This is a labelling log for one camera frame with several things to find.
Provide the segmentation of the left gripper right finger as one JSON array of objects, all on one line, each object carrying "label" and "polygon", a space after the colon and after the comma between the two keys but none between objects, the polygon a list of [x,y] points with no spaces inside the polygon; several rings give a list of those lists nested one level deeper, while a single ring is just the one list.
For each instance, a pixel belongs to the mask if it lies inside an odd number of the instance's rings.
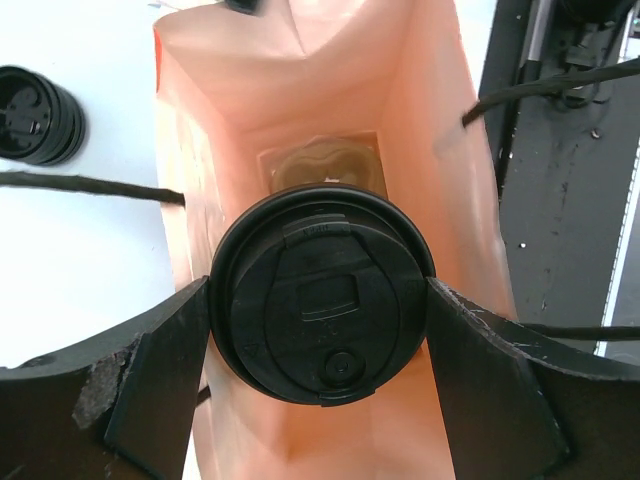
[{"label": "left gripper right finger", "polygon": [[638,478],[638,367],[426,284],[426,340],[457,478]]}]

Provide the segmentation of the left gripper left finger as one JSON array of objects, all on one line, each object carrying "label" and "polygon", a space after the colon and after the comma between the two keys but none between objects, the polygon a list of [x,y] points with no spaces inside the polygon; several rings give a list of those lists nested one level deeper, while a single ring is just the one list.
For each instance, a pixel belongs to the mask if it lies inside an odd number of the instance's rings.
[{"label": "left gripper left finger", "polygon": [[209,337],[206,283],[3,368],[2,478],[181,478]]}]

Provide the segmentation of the black coffee cup lid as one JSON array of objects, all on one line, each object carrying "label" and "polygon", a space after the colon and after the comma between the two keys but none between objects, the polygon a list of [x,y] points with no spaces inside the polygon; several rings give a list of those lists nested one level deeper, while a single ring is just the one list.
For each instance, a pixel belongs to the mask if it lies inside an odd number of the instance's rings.
[{"label": "black coffee cup lid", "polygon": [[352,403],[418,351],[434,273],[419,229],[383,197],[339,184],[285,190],[245,211],[217,247],[213,340],[263,394]]}]

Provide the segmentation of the stack of black lids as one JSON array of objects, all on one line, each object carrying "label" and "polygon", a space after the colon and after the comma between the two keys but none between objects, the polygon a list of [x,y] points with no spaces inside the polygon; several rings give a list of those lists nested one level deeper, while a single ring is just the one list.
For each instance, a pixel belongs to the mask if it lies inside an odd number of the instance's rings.
[{"label": "stack of black lids", "polygon": [[87,121],[66,89],[17,66],[1,68],[1,157],[54,166],[81,148]]}]

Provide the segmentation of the single pulp cup carrier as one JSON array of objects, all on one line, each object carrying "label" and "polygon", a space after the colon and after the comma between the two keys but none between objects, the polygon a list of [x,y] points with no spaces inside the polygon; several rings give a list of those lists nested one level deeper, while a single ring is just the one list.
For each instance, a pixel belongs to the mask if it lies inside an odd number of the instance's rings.
[{"label": "single pulp cup carrier", "polygon": [[275,193],[317,183],[347,184],[387,195],[378,153],[350,140],[324,140],[288,154],[275,165],[270,189]]}]

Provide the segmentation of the orange paper bag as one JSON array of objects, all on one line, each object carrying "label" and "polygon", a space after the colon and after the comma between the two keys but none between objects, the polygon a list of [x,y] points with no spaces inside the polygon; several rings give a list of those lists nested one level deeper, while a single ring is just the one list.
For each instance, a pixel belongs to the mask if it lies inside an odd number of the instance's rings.
[{"label": "orange paper bag", "polygon": [[452,2],[154,35],[177,290],[2,371],[3,478],[638,477],[638,368],[516,321]]}]

